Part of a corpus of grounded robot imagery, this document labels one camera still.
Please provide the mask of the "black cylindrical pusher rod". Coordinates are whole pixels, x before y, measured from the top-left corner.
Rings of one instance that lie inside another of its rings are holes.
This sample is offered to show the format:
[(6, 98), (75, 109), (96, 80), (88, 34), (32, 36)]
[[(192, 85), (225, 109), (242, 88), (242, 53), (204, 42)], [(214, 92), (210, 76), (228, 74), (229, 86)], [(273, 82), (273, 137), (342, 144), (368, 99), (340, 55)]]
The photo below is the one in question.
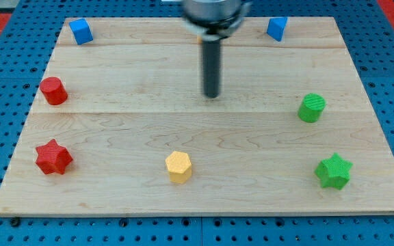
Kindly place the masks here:
[(220, 94), (220, 40), (202, 42), (202, 88), (208, 98)]

